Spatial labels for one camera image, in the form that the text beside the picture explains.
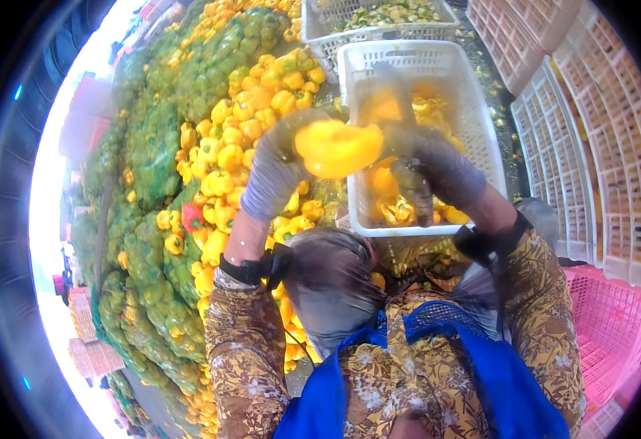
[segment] sky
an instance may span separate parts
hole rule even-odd
[[[146,0],[117,0],[99,29],[79,52],[57,92],[47,117],[30,189],[30,252],[33,258],[37,304],[44,329],[57,363],[77,401],[94,426],[107,439],[128,436],[125,430],[114,424],[115,412],[105,393],[98,389],[98,383],[95,383],[93,389],[89,388],[72,362],[67,348],[69,339],[76,338],[77,332],[72,324],[69,309],[64,306],[62,299],[55,295],[52,282],[52,275],[61,274],[63,269],[59,219],[66,159],[59,156],[57,150],[64,118],[78,79],[87,71],[94,72],[97,78],[109,75],[110,45],[123,39],[130,27],[132,12],[145,3]],[[20,86],[16,89],[16,99],[19,95]]]

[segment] sleeve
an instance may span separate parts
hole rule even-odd
[[[279,309],[262,286],[216,269],[206,350],[219,437],[270,438],[289,404]]]
[[[576,437],[585,409],[581,359],[567,280],[537,231],[499,266],[512,344]]]

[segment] floral patterned shirt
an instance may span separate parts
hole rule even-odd
[[[512,345],[547,398],[562,413],[571,437],[585,408],[579,350],[567,281],[554,252],[537,232],[502,262],[495,276],[505,295]],[[340,369],[348,388],[345,438],[386,438],[393,420],[425,413],[434,437],[488,435],[488,423],[460,353],[444,336],[409,345],[401,316],[437,292],[413,291],[387,302],[387,349],[344,348]],[[285,336],[271,294],[217,270],[206,327],[219,437],[270,438],[289,404],[284,380]]]

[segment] gloved hand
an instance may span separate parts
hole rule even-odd
[[[397,124],[384,127],[385,149],[389,155],[407,156],[417,159],[425,166],[414,166],[425,177],[430,190],[441,201],[459,210],[465,210],[476,200],[480,199],[486,189],[486,177],[450,143],[438,130],[428,127],[417,127],[408,130]],[[408,164],[405,159],[396,161]],[[396,175],[398,169],[391,168],[397,177],[402,193],[406,192],[405,181],[414,179],[401,178]],[[422,197],[423,190],[418,187],[409,188],[416,196]]]
[[[300,128],[330,116],[321,110],[305,110],[281,119],[259,139],[250,180],[240,206],[259,221],[271,221],[289,202],[301,180],[310,174],[294,151]]]

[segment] red bell pepper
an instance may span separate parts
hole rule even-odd
[[[203,219],[203,212],[194,205],[184,204],[181,206],[181,224],[187,232],[201,230],[206,224]]]

